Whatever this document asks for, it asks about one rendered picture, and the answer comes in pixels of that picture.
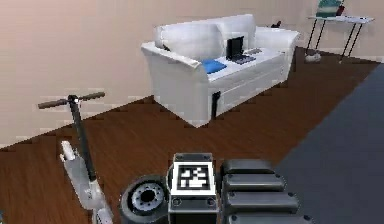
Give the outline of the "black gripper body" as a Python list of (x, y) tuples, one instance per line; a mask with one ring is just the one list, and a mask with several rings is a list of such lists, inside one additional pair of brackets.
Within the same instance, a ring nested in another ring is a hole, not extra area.
[(167, 224), (168, 192), (161, 175), (144, 175), (131, 183), (119, 202), (121, 224)]

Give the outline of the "white kick scooter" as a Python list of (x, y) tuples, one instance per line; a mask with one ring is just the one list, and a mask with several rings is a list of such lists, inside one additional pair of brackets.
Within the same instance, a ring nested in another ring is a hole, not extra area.
[(91, 224), (113, 224), (113, 213), (105, 194), (99, 185), (85, 129), (82, 125), (80, 104), (83, 101), (102, 98), (104, 92), (91, 93), (84, 96), (68, 95), (64, 99), (43, 102), (39, 109), (47, 109), (68, 105), (71, 111), (73, 126), (79, 139), (79, 149), (73, 148), (67, 140), (61, 142), (62, 153), (59, 155), (68, 178), (80, 205), (91, 212)]

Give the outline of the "white sofa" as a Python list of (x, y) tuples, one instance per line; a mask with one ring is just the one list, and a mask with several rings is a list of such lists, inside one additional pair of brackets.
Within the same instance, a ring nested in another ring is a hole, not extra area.
[[(227, 40), (244, 37), (243, 54), (255, 60), (239, 65), (226, 59)], [(154, 100), (194, 127), (284, 83), (299, 33), (255, 24), (251, 14), (162, 25), (155, 40), (141, 45)], [(248, 49), (262, 52), (248, 55)], [(207, 74), (201, 64), (226, 65)]]

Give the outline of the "blue cushion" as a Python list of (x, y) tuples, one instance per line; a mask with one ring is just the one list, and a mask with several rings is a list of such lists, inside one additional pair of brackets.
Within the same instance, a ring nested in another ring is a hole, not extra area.
[(201, 64), (207, 74), (216, 73), (226, 68), (225, 64), (213, 59), (203, 60)]

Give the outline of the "black laptop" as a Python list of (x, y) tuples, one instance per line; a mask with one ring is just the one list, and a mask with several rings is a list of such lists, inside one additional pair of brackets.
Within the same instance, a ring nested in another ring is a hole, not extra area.
[(227, 40), (226, 59), (228, 61), (242, 65), (255, 60), (254, 57), (243, 54), (243, 41), (243, 36)]

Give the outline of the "dark grey carpet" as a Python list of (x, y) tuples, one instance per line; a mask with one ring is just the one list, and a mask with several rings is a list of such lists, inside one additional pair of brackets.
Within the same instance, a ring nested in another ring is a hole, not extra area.
[(384, 64), (278, 163), (315, 224), (384, 224)]

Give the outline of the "teal striped box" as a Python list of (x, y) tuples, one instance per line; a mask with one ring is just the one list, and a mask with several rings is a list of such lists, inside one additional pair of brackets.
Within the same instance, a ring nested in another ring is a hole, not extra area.
[(327, 18), (340, 15), (345, 0), (318, 0), (317, 17)]

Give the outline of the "white side table black legs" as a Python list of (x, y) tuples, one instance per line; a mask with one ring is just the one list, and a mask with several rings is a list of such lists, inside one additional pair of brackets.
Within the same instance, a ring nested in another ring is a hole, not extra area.
[(325, 24), (327, 22), (336, 22), (336, 23), (344, 23), (344, 24), (351, 24), (352, 28), (349, 32), (349, 36), (347, 41), (345, 42), (343, 51), (341, 56), (339, 57), (339, 63), (343, 62), (343, 59), (345, 57), (350, 57), (351, 53), (353, 51), (353, 48), (355, 47), (356, 41), (360, 35), (360, 32), (362, 30), (362, 27), (365, 24), (369, 24), (370, 22), (374, 21), (373, 17), (362, 17), (362, 16), (334, 16), (334, 17), (319, 17), (319, 16), (309, 16), (310, 20), (313, 20), (312, 30), (310, 33), (309, 40), (307, 42), (307, 46), (305, 49), (305, 52), (308, 52), (310, 44), (312, 42), (313, 34), (316, 28), (316, 24), (318, 21), (321, 21), (321, 28), (319, 36), (316, 40), (315, 50), (318, 50), (318, 46), (322, 37), (322, 33), (325, 27)]

